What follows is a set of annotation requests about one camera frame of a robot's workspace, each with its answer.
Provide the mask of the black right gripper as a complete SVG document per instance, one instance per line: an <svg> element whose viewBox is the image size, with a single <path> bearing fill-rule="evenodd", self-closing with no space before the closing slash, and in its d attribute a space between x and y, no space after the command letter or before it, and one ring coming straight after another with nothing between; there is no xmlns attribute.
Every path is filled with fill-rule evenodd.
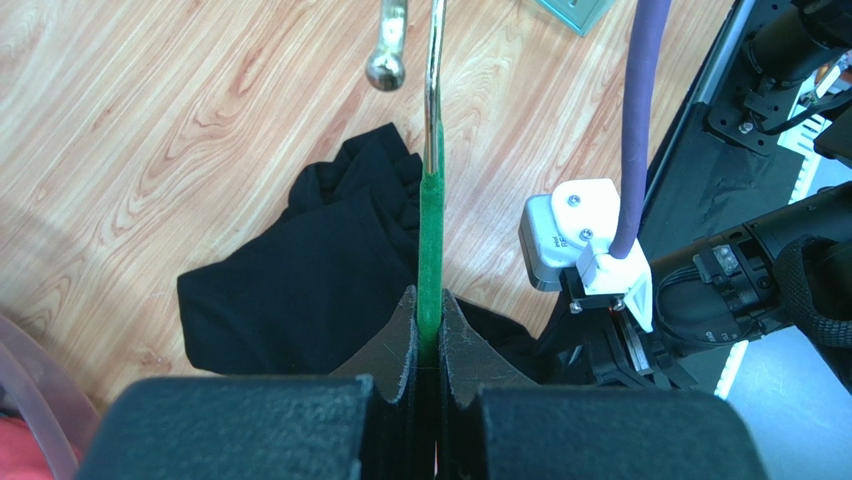
<svg viewBox="0 0 852 480"><path fill-rule="evenodd" d="M642 333L625 311L554 308L535 353L555 361L548 384L687 390L698 387L658 333Z"/></svg>

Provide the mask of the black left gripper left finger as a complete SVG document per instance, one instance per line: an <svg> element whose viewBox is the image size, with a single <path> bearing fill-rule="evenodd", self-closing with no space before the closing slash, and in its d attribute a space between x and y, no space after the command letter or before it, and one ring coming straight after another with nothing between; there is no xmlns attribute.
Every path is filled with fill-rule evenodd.
<svg viewBox="0 0 852 480"><path fill-rule="evenodd" d="M415 479L417 293L325 376L158 377L107 412L82 479Z"/></svg>

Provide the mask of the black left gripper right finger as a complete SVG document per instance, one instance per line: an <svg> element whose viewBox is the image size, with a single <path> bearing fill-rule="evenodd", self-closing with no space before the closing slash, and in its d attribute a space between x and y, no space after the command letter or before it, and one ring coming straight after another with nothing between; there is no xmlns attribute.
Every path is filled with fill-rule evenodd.
<svg viewBox="0 0 852 480"><path fill-rule="evenodd" d="M443 296L443 479L763 479L739 415L702 392L541 386Z"/></svg>

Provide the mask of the black tank top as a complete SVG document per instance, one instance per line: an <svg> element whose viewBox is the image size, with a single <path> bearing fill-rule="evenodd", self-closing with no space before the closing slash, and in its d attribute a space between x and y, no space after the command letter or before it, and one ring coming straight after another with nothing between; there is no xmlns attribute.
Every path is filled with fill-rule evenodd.
<svg viewBox="0 0 852 480"><path fill-rule="evenodd" d="M349 360L417 281L421 178L420 156L390 123L305 166L262 234L178 277L190 364L324 375Z"/></svg>

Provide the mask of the dark green velvet hanger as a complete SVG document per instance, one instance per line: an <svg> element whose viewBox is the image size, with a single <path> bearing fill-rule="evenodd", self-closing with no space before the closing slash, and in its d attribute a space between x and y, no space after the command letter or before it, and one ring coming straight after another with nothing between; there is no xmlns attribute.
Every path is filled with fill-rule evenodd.
<svg viewBox="0 0 852 480"><path fill-rule="evenodd" d="M377 90L399 89L406 79L403 62L408 3L383 0L379 7L378 39L368 57L365 74ZM443 235L445 211L445 139L441 98L441 60L446 3L431 6L428 54L424 80L425 144L420 184L419 272L416 325L421 354L434 359L443 319Z"/></svg>

